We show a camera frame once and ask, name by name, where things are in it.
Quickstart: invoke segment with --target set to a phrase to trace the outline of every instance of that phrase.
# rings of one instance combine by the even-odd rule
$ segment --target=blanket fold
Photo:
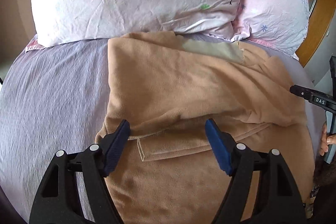
[[[110,99],[96,142],[130,122],[130,140],[106,178],[124,222],[210,223],[230,178],[209,151],[208,118],[251,149],[279,149],[306,198],[314,156],[305,103],[289,92],[280,59],[243,42],[216,56],[185,43],[173,32],[109,40]]]

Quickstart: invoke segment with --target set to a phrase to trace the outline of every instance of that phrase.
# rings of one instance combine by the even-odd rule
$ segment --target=human hand
[[[329,144],[336,144],[336,134],[332,136],[327,136],[327,124],[324,123],[322,126],[321,135],[320,155],[323,156],[324,153],[328,152]]]

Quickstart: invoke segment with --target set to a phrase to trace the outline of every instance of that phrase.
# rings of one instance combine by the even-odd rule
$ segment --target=wooden bed frame
[[[308,63],[326,35],[335,8],[336,0],[316,0],[309,19],[307,38],[296,51],[303,67]]]

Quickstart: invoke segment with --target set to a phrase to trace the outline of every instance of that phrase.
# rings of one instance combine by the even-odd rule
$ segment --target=bed
[[[259,47],[270,56],[280,57],[295,84],[314,88],[302,66],[321,43],[334,14],[336,0],[309,2],[310,25],[307,38],[296,51],[299,62],[279,51]],[[188,38],[214,40],[204,35],[189,35]],[[106,51],[106,39],[68,43],[42,51],[23,52],[9,70],[0,92],[0,125],[2,132],[6,132],[1,135],[0,143],[0,200],[3,204],[0,212],[8,216],[5,223],[28,221],[39,181],[55,151],[61,147],[68,153],[78,152],[93,142],[103,124],[106,98],[109,97]],[[13,112],[17,120],[12,119]],[[309,103],[306,103],[306,115],[316,155],[325,117],[320,108]],[[64,138],[64,132],[71,134]],[[85,217],[92,220],[83,187],[79,187],[79,193]]]

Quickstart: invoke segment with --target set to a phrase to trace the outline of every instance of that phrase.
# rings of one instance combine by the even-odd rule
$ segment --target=pink pillow
[[[240,0],[231,41],[248,38],[297,58],[308,20],[308,0]]]

